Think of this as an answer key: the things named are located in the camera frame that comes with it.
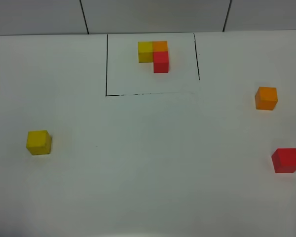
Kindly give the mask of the red template block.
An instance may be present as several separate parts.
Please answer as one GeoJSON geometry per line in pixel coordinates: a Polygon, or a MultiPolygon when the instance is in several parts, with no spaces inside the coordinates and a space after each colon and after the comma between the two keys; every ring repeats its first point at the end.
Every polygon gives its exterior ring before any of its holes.
{"type": "Polygon", "coordinates": [[[169,72],[168,51],[153,53],[153,72],[154,73],[168,73],[169,72]]]}

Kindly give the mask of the yellow template block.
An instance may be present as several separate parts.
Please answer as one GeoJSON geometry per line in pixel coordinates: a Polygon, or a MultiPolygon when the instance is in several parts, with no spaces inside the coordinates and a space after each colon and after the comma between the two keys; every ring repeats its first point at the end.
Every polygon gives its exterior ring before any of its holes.
{"type": "Polygon", "coordinates": [[[139,63],[153,62],[153,43],[151,41],[138,42],[139,63]]]}

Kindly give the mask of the orange template block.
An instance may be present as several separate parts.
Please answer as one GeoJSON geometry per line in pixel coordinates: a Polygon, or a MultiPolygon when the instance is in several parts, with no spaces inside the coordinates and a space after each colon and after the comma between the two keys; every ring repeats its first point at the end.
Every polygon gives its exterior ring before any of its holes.
{"type": "Polygon", "coordinates": [[[153,52],[167,52],[168,43],[167,41],[153,41],[152,49],[153,49],[153,52]]]}

